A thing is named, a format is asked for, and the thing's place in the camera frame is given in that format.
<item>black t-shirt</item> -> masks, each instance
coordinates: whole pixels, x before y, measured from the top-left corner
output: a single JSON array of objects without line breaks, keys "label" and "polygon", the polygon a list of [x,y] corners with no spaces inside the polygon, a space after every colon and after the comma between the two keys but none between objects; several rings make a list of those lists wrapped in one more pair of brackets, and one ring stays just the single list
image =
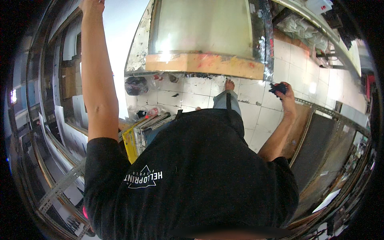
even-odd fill
[{"label": "black t-shirt", "polygon": [[227,116],[224,109],[183,114],[132,166],[116,140],[89,141],[84,203],[95,233],[164,240],[198,225],[283,227],[299,198],[287,160],[264,162]]}]

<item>black object in hand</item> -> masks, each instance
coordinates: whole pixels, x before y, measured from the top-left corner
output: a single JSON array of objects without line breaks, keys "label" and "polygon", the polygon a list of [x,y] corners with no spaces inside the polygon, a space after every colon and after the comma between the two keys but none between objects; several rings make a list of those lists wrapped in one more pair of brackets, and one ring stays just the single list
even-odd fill
[{"label": "black object in hand", "polygon": [[271,89],[269,89],[269,92],[273,93],[275,95],[276,95],[276,91],[279,91],[284,95],[287,92],[287,87],[285,86],[284,83],[276,83],[276,84],[270,83],[269,85],[271,86]]}]

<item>white tiled floor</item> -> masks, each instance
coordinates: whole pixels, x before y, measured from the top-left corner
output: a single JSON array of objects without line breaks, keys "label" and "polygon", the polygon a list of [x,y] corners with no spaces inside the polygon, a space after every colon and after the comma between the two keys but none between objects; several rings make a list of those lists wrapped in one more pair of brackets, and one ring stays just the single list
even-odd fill
[{"label": "white tiled floor", "polygon": [[[365,99],[345,70],[320,68],[307,51],[275,40],[274,82],[292,85],[295,97],[333,109],[336,100],[365,111]],[[152,108],[159,105],[172,114],[179,109],[194,111],[196,107],[212,108],[213,97],[224,90],[225,76],[180,78],[177,83],[158,82],[158,89],[138,97],[127,97],[127,104]],[[268,92],[269,84],[259,80],[231,77],[235,83],[245,128],[244,139],[258,152],[282,119],[279,98]]]}]

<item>light blue jeans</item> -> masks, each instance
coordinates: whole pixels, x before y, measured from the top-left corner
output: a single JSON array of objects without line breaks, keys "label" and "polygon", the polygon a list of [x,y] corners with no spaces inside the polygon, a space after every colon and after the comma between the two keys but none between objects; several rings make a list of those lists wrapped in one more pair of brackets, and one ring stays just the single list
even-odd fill
[{"label": "light blue jeans", "polygon": [[227,109],[227,93],[231,94],[231,108],[241,116],[239,103],[237,101],[237,94],[232,90],[225,90],[216,97],[214,97],[214,107],[220,109]]}]

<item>yellow wooden board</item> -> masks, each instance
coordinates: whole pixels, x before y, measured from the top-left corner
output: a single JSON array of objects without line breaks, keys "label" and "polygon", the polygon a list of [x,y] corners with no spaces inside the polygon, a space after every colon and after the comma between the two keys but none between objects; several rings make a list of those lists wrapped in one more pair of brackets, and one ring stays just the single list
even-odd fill
[{"label": "yellow wooden board", "polygon": [[162,53],[146,56],[146,71],[213,73],[263,79],[264,64],[236,56],[218,54]]},{"label": "yellow wooden board", "polygon": [[129,128],[122,134],[122,139],[124,140],[124,146],[128,155],[128,160],[131,164],[133,164],[137,159],[135,135],[133,134],[133,128],[144,120],[145,118],[134,124],[131,128]]}]

